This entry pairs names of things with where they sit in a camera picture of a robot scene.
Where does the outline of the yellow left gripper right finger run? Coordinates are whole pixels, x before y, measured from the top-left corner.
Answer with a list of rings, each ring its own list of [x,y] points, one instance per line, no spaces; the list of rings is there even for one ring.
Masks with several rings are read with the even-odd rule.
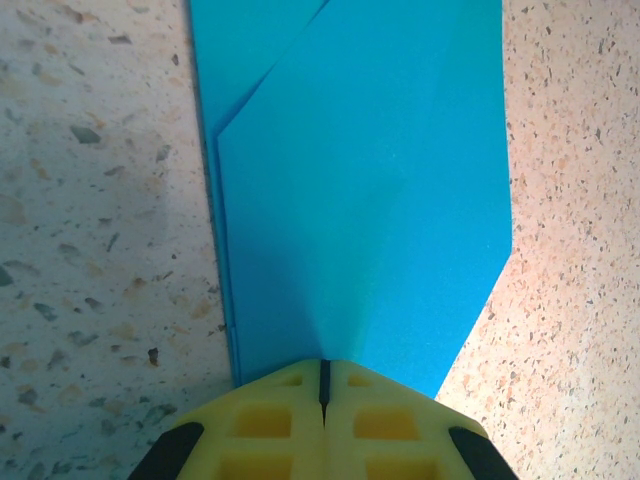
[[[327,480],[519,480],[475,420],[348,361],[322,363]]]

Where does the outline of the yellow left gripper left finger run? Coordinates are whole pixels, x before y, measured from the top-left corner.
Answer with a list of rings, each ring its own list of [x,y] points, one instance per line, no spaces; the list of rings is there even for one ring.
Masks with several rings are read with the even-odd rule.
[[[127,480],[324,480],[326,363],[304,360],[183,415]]]

